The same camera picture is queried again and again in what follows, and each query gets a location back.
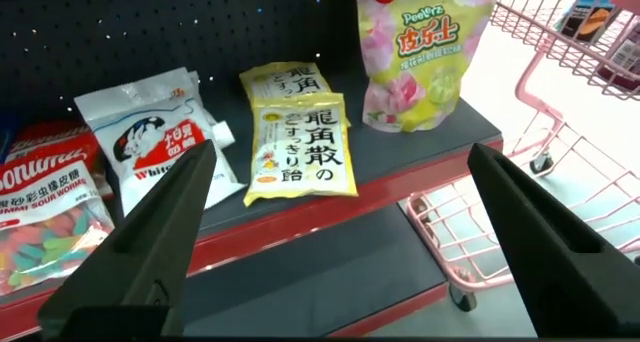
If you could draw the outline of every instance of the candy bag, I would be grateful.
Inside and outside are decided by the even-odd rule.
[[[358,195],[341,94],[257,100],[253,121],[246,206],[258,198]]]
[[[437,127],[460,97],[495,0],[357,0],[370,78],[363,121],[386,132]]]
[[[96,184],[100,196],[103,198],[113,197],[113,189],[107,182],[107,175],[101,158],[100,147],[91,130],[87,125],[75,120],[45,122],[27,126],[22,129],[11,144],[6,161],[12,161],[19,157],[24,157],[34,150],[52,144],[66,146],[68,151],[76,149],[78,146],[74,141],[91,145],[87,148],[87,156],[90,156],[91,164],[88,164],[93,182]]]
[[[113,230],[87,169],[93,136],[72,140],[0,166],[0,295],[71,274]]]
[[[273,62],[240,74],[251,108],[258,100],[289,98],[308,93],[331,92],[313,62]]]
[[[189,78],[191,78],[191,83],[194,86],[198,86],[200,84],[200,76],[198,76],[198,72],[196,72],[196,71],[189,72]],[[206,108],[204,108],[204,103],[202,102],[202,97],[200,97],[200,92],[199,92],[199,90],[197,88],[195,89],[194,98],[196,99],[196,101],[198,102],[200,107],[202,108],[202,113],[204,114],[204,117],[207,119],[207,122],[210,125],[215,126],[216,123],[218,123],[218,122],[216,121],[215,118],[213,118],[213,115],[211,115],[211,113]]]
[[[196,96],[197,85],[179,68],[75,98],[118,176],[125,215],[186,150],[207,139],[213,141],[217,162],[205,208],[244,187]]]

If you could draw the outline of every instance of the black shelf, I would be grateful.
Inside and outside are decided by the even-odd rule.
[[[445,281],[394,204],[187,279],[185,335],[323,336]]]

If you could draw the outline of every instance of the white candy bag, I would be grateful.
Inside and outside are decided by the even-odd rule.
[[[244,187],[222,154],[198,86],[185,68],[92,92],[75,102],[118,176],[125,216],[182,153],[207,139],[214,142],[217,162],[205,208]]]

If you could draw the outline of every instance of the black pegboard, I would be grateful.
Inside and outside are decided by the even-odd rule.
[[[30,119],[180,66],[224,87],[252,66],[359,53],[355,0],[0,0],[0,26],[0,107]]]

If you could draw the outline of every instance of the colorful candy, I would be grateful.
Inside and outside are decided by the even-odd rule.
[[[86,206],[74,207],[48,220],[0,231],[0,295],[61,277],[77,268],[96,247],[88,235],[105,237],[103,223]]]

